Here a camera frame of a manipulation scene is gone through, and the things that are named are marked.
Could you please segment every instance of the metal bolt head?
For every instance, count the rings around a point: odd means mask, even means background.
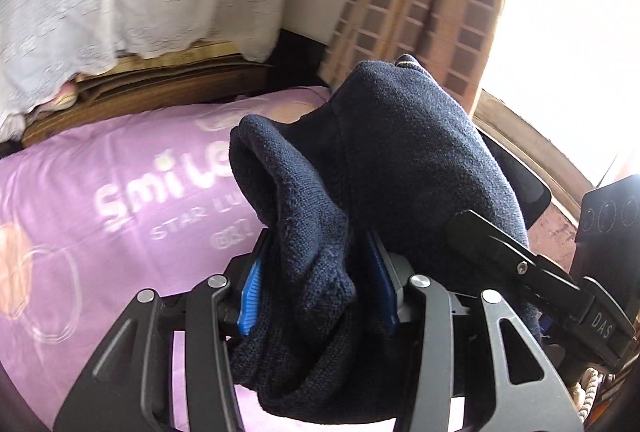
[[[207,280],[207,284],[209,284],[209,287],[212,287],[214,289],[225,287],[226,277],[224,275],[213,275],[212,277],[209,277],[209,279]]]
[[[521,263],[518,263],[518,266],[516,266],[516,271],[518,272],[518,275],[524,275],[527,272],[527,269],[529,269],[529,265],[527,264],[527,261],[522,261]]]
[[[138,299],[138,302],[146,304],[147,302],[151,302],[155,297],[156,294],[152,289],[143,289],[142,291],[138,292],[138,296],[136,298]]]
[[[431,285],[429,277],[425,277],[424,275],[413,275],[409,282],[415,287],[429,287]]]
[[[485,289],[482,291],[482,298],[489,304],[497,304],[502,300],[502,295],[495,289]]]

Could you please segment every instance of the knit fabric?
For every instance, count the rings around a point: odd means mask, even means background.
[[[234,381],[272,414],[325,424],[397,415],[416,328],[388,336],[376,324],[365,230],[417,273],[471,295],[500,287],[447,246],[455,213],[472,209],[528,244],[513,190],[473,124],[410,56],[359,64],[298,122],[244,117],[229,158],[276,230],[258,321],[231,357]],[[539,336],[534,309],[502,292]]]

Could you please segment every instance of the rope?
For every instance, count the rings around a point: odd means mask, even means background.
[[[602,376],[600,373],[590,367],[582,378],[582,384],[576,383],[575,386],[569,388],[569,394],[574,400],[578,416],[583,423],[591,413],[601,381]]]

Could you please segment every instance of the round button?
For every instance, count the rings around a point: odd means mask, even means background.
[[[415,287],[430,287],[431,285],[429,277],[426,277],[424,275],[413,275],[410,280],[411,284],[413,284]]]
[[[482,298],[484,298],[484,300],[489,304],[497,304],[502,300],[502,295],[500,295],[500,293],[495,289],[485,289],[482,291]]]
[[[593,226],[593,222],[595,221],[596,214],[593,212],[593,208],[587,210],[582,216],[582,229],[584,231],[589,230]]]
[[[138,299],[138,302],[146,304],[147,302],[151,302],[155,296],[156,294],[152,289],[143,289],[138,293],[138,296],[136,298]]]
[[[626,227],[631,226],[636,221],[637,215],[638,201],[636,201],[635,197],[630,197],[622,207],[622,224]]]
[[[225,287],[226,277],[224,275],[213,275],[212,277],[209,277],[207,284],[209,284],[209,287],[214,289]]]
[[[598,214],[598,229],[601,232],[609,232],[613,228],[613,223],[616,221],[616,204],[613,201],[609,201],[600,209]]]

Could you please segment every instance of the blue gripper pad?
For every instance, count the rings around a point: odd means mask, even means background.
[[[387,333],[395,335],[400,325],[398,318],[398,295],[390,276],[391,260],[382,243],[373,232],[363,238],[367,272],[373,289],[373,300],[380,322]]]
[[[260,307],[260,290],[262,289],[262,258],[258,257],[252,264],[249,275],[242,288],[238,330],[247,336],[258,319]]]

